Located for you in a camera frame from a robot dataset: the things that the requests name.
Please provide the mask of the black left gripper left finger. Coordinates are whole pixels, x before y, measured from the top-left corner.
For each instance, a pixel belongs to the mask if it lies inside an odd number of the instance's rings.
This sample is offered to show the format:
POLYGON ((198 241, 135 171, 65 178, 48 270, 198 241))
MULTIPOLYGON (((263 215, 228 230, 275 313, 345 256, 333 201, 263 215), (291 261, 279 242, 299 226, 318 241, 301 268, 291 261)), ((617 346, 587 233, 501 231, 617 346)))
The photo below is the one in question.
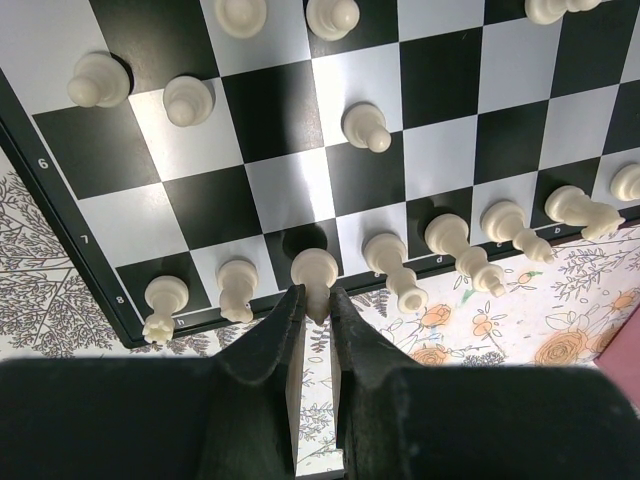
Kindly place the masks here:
POLYGON ((291 479, 305 289, 209 358, 11 359, 5 479, 291 479))

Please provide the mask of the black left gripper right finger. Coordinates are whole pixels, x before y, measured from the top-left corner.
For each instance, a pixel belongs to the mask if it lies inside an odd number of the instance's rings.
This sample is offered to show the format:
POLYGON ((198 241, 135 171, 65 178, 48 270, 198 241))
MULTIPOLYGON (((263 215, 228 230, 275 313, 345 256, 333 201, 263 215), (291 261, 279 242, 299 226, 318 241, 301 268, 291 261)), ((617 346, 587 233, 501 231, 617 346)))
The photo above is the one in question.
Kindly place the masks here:
POLYGON ((581 367, 427 367, 330 296, 336 443, 351 479, 635 479, 639 421, 581 367))

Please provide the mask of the white bishop piece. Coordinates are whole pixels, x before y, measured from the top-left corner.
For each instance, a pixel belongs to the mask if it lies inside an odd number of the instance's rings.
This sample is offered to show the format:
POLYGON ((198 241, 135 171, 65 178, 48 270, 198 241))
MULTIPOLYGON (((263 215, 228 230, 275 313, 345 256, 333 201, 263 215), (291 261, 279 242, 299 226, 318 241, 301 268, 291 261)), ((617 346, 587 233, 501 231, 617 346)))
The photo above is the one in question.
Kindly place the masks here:
POLYGON ((511 242, 531 261, 554 262, 551 245, 525 226, 525 213, 518 204, 507 200, 493 204, 482 215, 480 225, 490 241, 511 242))

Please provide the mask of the black and grey chessboard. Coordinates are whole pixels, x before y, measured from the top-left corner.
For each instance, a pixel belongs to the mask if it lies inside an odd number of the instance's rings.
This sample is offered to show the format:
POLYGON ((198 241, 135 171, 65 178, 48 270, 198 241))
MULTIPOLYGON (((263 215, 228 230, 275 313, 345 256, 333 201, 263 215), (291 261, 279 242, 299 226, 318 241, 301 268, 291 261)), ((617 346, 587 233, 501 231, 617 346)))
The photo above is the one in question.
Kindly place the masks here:
POLYGON ((361 251, 389 231, 425 278, 449 270, 423 233, 508 199, 548 240, 563 185, 609 200, 639 154, 639 5, 550 25, 520 1, 363 1, 327 42, 303 1, 271 1, 237 39, 211 1, 5 1, 1 331, 47 356, 143 344, 147 284, 182 279, 186 335, 223 325, 215 273, 258 270, 264 314, 294 257, 324 248, 351 293, 384 282, 361 251))

